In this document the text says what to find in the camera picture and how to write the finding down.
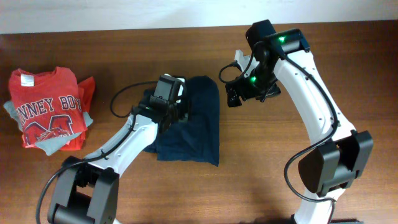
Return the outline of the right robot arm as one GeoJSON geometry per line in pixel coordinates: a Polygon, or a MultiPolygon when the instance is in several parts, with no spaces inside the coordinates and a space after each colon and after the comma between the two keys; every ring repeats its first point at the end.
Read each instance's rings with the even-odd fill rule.
{"type": "Polygon", "coordinates": [[[301,30],[277,32],[264,20],[254,23],[245,37],[251,53],[235,53],[233,66],[241,73],[225,82],[227,104],[264,101],[287,90],[310,140],[309,147],[290,158],[298,164],[305,191],[289,221],[332,223],[337,200],[362,176],[374,141],[368,131],[357,131],[335,103],[301,30]]]}

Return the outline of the navy blue shorts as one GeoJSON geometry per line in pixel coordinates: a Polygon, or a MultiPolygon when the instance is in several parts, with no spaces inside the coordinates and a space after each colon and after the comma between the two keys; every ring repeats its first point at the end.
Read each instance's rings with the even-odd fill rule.
{"type": "Polygon", "coordinates": [[[220,163],[220,94],[215,81],[198,76],[186,81],[188,99],[192,102],[187,122],[178,122],[144,152],[153,153],[159,161],[220,163]]]}

